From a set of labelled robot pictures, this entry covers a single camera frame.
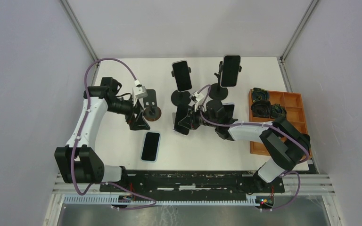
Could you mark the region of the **wooden-base black plate stand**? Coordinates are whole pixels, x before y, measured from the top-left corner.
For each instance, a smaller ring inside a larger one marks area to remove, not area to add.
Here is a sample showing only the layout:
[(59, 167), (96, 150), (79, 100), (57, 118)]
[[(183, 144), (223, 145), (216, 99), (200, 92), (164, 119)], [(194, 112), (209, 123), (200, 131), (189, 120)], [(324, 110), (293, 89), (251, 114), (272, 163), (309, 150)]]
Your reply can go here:
[(147, 89), (147, 96), (143, 98), (144, 118), (147, 121), (157, 121), (162, 115), (161, 109), (157, 105), (156, 91)]

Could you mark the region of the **silver folding phone stand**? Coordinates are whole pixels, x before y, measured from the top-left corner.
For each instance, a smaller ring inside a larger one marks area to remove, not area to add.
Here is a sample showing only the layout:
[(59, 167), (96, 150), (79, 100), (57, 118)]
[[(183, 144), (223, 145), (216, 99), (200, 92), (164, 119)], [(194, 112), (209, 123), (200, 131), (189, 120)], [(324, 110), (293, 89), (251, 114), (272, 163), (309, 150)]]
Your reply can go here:
[(176, 113), (175, 113), (175, 112), (173, 112), (173, 113), (172, 113), (173, 131), (176, 131), (176, 127), (175, 127), (175, 119), (176, 119)]

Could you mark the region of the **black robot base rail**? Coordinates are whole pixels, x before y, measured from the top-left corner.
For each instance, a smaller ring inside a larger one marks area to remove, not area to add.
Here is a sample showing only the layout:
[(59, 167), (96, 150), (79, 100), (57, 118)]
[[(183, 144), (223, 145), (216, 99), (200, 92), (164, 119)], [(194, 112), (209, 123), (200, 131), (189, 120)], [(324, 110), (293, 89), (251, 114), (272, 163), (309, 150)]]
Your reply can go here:
[(263, 182), (253, 171), (126, 170), (118, 185), (156, 201), (243, 201), (285, 192), (281, 178)]

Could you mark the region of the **phone with white case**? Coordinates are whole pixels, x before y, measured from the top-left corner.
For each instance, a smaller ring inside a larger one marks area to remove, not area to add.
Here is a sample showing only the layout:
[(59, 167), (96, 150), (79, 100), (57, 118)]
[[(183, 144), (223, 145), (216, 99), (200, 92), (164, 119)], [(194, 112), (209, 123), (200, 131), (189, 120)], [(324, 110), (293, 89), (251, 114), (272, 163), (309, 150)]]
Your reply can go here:
[(174, 131), (187, 136), (190, 131), (190, 105), (179, 105), (175, 113)]

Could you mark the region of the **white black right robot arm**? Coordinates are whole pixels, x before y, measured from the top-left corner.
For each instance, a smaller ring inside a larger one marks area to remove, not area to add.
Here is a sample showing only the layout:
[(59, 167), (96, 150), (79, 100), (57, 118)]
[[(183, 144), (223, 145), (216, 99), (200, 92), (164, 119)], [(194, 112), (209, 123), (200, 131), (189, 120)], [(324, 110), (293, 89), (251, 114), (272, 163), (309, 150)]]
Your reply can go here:
[(291, 172), (309, 159), (308, 134), (299, 132), (286, 117), (267, 122), (243, 122), (233, 117), (235, 105), (209, 101), (206, 106), (179, 105), (174, 119), (175, 131), (187, 135), (200, 126), (213, 127), (223, 140), (249, 141), (264, 145), (270, 159), (255, 173), (254, 188), (266, 192), (275, 178)]

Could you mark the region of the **phone with light blue case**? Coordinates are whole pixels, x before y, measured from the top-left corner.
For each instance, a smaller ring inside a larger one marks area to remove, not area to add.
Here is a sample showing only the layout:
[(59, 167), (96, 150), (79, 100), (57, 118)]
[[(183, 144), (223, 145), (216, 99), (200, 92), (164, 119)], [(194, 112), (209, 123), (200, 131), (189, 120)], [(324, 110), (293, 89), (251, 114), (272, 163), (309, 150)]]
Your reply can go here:
[(147, 132), (145, 134), (141, 153), (142, 161), (155, 162), (157, 160), (160, 138), (161, 135), (157, 132)]

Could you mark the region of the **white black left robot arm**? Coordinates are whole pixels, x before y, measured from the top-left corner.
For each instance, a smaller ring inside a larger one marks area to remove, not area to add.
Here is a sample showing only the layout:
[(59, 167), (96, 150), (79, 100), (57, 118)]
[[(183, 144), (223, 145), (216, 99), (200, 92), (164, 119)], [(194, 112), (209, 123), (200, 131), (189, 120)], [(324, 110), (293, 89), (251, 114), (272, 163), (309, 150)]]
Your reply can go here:
[(139, 99), (147, 97), (146, 88), (135, 82), (128, 100), (117, 94), (122, 85), (112, 77), (104, 77), (99, 86), (89, 86), (84, 92), (82, 113), (72, 136), (64, 147), (55, 150), (54, 157), (65, 183), (100, 184), (111, 182), (118, 192), (129, 187), (129, 179), (121, 166), (106, 166), (94, 151), (101, 121), (107, 112), (125, 116), (130, 130), (150, 130), (144, 119)]

